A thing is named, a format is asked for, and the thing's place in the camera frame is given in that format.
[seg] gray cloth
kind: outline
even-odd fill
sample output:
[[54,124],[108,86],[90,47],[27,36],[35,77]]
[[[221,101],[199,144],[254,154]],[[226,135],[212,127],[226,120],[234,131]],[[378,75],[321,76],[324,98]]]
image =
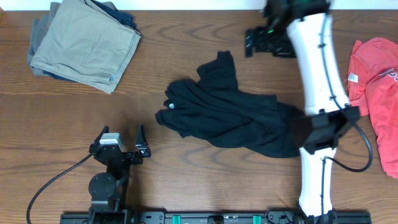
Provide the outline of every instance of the gray cloth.
[[[108,6],[109,8],[111,8],[113,10],[116,10],[114,4],[111,2],[103,2],[102,4],[104,4],[105,6]],[[44,36],[46,35],[46,33],[50,27],[50,24],[52,23],[60,5],[61,5],[60,3],[51,2],[49,15],[42,16],[39,20],[37,20],[37,19],[33,20],[31,33],[30,33],[29,51],[27,54],[27,64],[28,65],[30,65],[32,58],[35,55],[37,49],[39,48]],[[30,66],[30,69],[32,70],[34,76],[46,76],[46,77],[52,77],[57,80],[72,81],[67,78],[63,78],[59,75],[53,74],[51,72],[42,70],[41,68],[35,68],[35,67]]]
[[63,0],[30,65],[112,93],[140,38],[91,0]]

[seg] black garment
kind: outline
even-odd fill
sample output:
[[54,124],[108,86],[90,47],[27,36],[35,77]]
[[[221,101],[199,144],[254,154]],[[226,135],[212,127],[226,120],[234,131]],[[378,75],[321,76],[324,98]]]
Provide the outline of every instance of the black garment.
[[303,116],[302,111],[278,103],[276,96],[239,91],[229,51],[218,52],[216,60],[197,72],[198,83],[170,83],[164,103],[169,109],[155,115],[159,124],[217,147],[246,147],[269,157],[299,156],[289,122]]
[[113,10],[110,7],[105,6],[104,4],[102,4],[98,1],[93,1],[93,3],[95,3],[98,7],[100,7],[102,10],[104,10],[110,16],[115,18],[121,24],[132,27],[133,29],[135,29],[137,27],[137,24],[135,24],[133,22],[134,18],[132,15],[125,13],[125,12],[119,12],[117,9]]

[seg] white label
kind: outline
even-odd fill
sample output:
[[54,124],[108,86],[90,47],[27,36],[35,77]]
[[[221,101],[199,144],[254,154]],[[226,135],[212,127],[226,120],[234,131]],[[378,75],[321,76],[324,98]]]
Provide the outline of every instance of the white label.
[[358,76],[351,72],[348,76],[348,81],[358,83]]

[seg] folded red garment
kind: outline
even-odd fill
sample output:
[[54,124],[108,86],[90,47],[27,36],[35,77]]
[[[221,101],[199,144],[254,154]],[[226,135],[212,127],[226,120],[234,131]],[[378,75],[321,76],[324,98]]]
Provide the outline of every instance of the folded red garment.
[[348,70],[349,100],[370,114],[381,164],[398,178],[398,45],[374,38],[356,41]]

